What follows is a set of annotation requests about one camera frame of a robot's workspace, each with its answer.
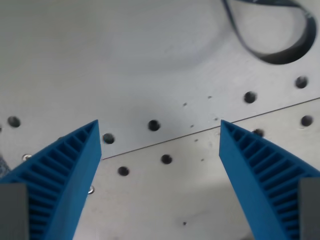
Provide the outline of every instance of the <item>hole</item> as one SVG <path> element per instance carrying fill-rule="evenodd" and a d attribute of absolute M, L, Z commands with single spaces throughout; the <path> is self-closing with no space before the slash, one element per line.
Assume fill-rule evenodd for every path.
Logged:
<path fill-rule="evenodd" d="M 129 169 L 126 166 L 121 166 L 118 168 L 118 174 L 120 174 L 121 176 L 128 176 L 129 172 Z"/>
<path fill-rule="evenodd" d="M 257 134 L 258 136 L 260 137 L 263 137 L 265 135 L 265 131 L 263 131 L 262 129 L 260 128 L 257 128 L 255 130 L 252 131 L 254 134 Z"/>
<path fill-rule="evenodd" d="M 95 192 L 95 187 L 93 185 L 90 186 L 89 191 L 88 191 L 88 195 L 93 194 Z"/>
<path fill-rule="evenodd" d="M 248 91 L 243 97 L 243 100 L 247 104 L 252 104 L 254 101 L 256 101 L 256 99 L 257 99 L 257 94 L 253 91 Z"/>
<path fill-rule="evenodd" d="M 13 128 L 18 128 L 18 127 L 20 127 L 21 122 L 20 122 L 19 118 L 17 118 L 16 116 L 10 116 L 8 118 L 8 124 Z"/>
<path fill-rule="evenodd" d="M 151 120 L 149 123 L 148 123 L 148 129 L 150 131 L 158 131 L 160 128 L 160 123 L 157 121 L 157 120 Z"/>
<path fill-rule="evenodd" d="M 163 164 L 170 164 L 172 162 L 172 157 L 168 154 L 165 154 L 161 157 L 161 162 Z"/>
<path fill-rule="evenodd" d="M 102 138 L 106 144 L 113 144 L 115 142 L 115 137 L 111 133 L 106 133 Z"/>
<path fill-rule="evenodd" d="M 31 158 L 32 157 L 32 155 L 31 154 L 24 154 L 23 156 L 22 156 L 22 161 L 27 161 L 28 160 L 28 158 Z"/>
<path fill-rule="evenodd" d="M 306 76 L 300 76 L 295 80 L 295 86 L 298 89 L 304 89 L 308 85 L 308 78 Z"/>
<path fill-rule="evenodd" d="M 313 123 L 314 119 L 312 116 L 310 115 L 306 115 L 303 118 L 301 118 L 301 125 L 308 127 Z"/>

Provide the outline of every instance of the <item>dark spot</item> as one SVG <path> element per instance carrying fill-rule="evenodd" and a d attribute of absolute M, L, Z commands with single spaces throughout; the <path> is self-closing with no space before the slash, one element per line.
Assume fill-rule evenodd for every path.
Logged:
<path fill-rule="evenodd" d="M 265 131 L 263 131 L 262 129 L 260 128 L 257 128 L 255 130 L 252 131 L 254 134 L 257 134 L 258 136 L 260 137 L 263 137 L 265 135 Z"/>
<path fill-rule="evenodd" d="M 165 154 L 161 157 L 161 162 L 163 164 L 170 164 L 172 162 L 172 157 L 168 154 Z"/>
<path fill-rule="evenodd" d="M 113 144 L 115 142 L 115 137 L 111 133 L 106 133 L 102 138 L 106 144 Z"/>
<path fill-rule="evenodd" d="M 308 85 L 308 78 L 306 76 L 300 76 L 295 80 L 295 86 L 298 89 L 304 89 Z"/>
<path fill-rule="evenodd" d="M 118 174 L 120 174 L 121 176 L 128 176 L 129 172 L 129 169 L 126 166 L 121 166 L 118 168 Z"/>
<path fill-rule="evenodd" d="M 244 96 L 243 96 L 243 100 L 247 103 L 247 104 L 252 104 L 254 101 L 256 101 L 257 99 L 257 94 L 253 91 L 248 91 Z"/>
<path fill-rule="evenodd" d="M 16 116 L 10 116 L 8 118 L 8 124 L 13 128 L 18 128 L 21 125 L 20 119 Z"/>
<path fill-rule="evenodd" d="M 148 129 L 150 131 L 158 131 L 160 128 L 160 123 L 157 121 L 157 120 L 151 120 L 149 123 L 148 123 Z"/>
<path fill-rule="evenodd" d="M 301 118 L 301 125 L 308 127 L 313 123 L 314 119 L 312 116 L 310 115 L 306 115 L 303 118 Z"/>

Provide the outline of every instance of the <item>metal plate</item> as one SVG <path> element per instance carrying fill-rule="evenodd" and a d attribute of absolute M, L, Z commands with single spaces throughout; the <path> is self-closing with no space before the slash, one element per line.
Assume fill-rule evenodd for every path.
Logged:
<path fill-rule="evenodd" d="M 265 138 L 320 169 L 319 106 L 317 99 L 237 124 L 264 130 Z M 305 127 L 307 115 L 313 123 Z M 102 160 L 74 240 L 251 240 L 218 156 L 219 136 L 215 128 Z M 172 163 L 161 162 L 165 154 Z M 129 175 L 117 173 L 122 166 Z"/>
<path fill-rule="evenodd" d="M 303 1 L 317 18 L 319 4 Z M 303 31 L 297 9 L 232 7 L 262 52 Z M 296 62 L 266 64 L 241 46 L 219 0 L 6 0 L 0 13 L 0 152 L 11 168 L 94 119 L 115 136 L 107 158 L 320 97 L 319 39 Z M 309 85 L 297 89 L 301 75 Z M 243 101 L 248 91 L 256 102 Z"/>

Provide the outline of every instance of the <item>black cable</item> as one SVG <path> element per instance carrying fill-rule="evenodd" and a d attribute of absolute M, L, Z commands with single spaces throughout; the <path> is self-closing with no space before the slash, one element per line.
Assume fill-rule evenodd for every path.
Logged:
<path fill-rule="evenodd" d="M 298 4 L 297 2 L 293 0 L 238 0 L 238 1 L 249 3 L 249 4 L 299 8 L 303 12 L 303 15 L 305 17 L 305 20 L 306 20 L 305 29 L 303 31 L 302 36 L 295 44 L 279 52 L 270 53 L 270 54 L 261 53 L 251 49 L 246 44 L 246 42 L 244 41 L 244 39 L 242 38 L 238 30 L 238 27 L 234 19 L 234 16 L 232 14 L 231 8 L 229 6 L 228 0 L 222 0 L 223 6 L 230 20 L 232 28 L 237 38 L 241 42 L 242 46 L 245 49 L 247 49 L 250 53 L 252 53 L 254 56 L 259 58 L 260 60 L 270 64 L 276 64 L 276 65 L 289 64 L 302 58 L 314 44 L 317 36 L 316 19 L 310 11 L 306 10 L 302 5 Z"/>

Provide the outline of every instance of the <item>mounting hole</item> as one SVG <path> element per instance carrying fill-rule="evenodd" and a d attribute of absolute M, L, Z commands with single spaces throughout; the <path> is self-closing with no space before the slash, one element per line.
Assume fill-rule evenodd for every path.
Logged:
<path fill-rule="evenodd" d="M 255 130 L 252 131 L 254 134 L 257 134 L 258 136 L 260 137 L 263 137 L 265 135 L 265 131 L 263 131 L 262 129 L 260 128 L 257 128 Z"/>
<path fill-rule="evenodd" d="M 106 144 L 113 144 L 115 142 L 115 137 L 111 133 L 106 133 L 103 135 L 103 141 Z"/>
<path fill-rule="evenodd" d="M 8 124 L 13 128 L 18 128 L 21 125 L 20 119 L 16 116 L 8 117 Z"/>
<path fill-rule="evenodd" d="M 88 191 L 88 195 L 93 194 L 95 192 L 95 187 L 93 185 L 90 186 L 89 191 Z"/>
<path fill-rule="evenodd" d="M 31 158 L 32 157 L 32 155 L 31 154 L 24 154 L 23 156 L 22 156 L 22 161 L 23 162 L 25 162 L 25 161 L 27 161 L 29 158 Z"/>
<path fill-rule="evenodd" d="M 163 164 L 170 164 L 170 163 L 172 163 L 172 157 L 168 154 L 165 154 L 161 157 L 161 162 Z"/>
<path fill-rule="evenodd" d="M 304 89 L 308 85 L 308 78 L 306 76 L 300 76 L 295 80 L 295 86 L 298 89 Z"/>
<path fill-rule="evenodd" d="M 129 173 L 129 168 L 127 168 L 126 166 L 121 166 L 118 168 L 118 174 L 121 176 L 128 176 Z"/>
<path fill-rule="evenodd" d="M 310 126 L 312 123 L 314 122 L 314 119 L 312 116 L 310 115 L 306 115 L 303 118 L 301 118 L 301 125 L 308 127 Z"/>
<path fill-rule="evenodd" d="M 149 123 L 148 123 L 148 129 L 150 131 L 158 131 L 160 128 L 160 123 L 157 121 L 157 120 L 151 120 Z"/>
<path fill-rule="evenodd" d="M 247 103 L 247 104 L 252 104 L 253 102 L 255 102 L 257 100 L 257 94 L 253 91 L 248 91 L 244 96 L 243 96 L 243 100 Z"/>

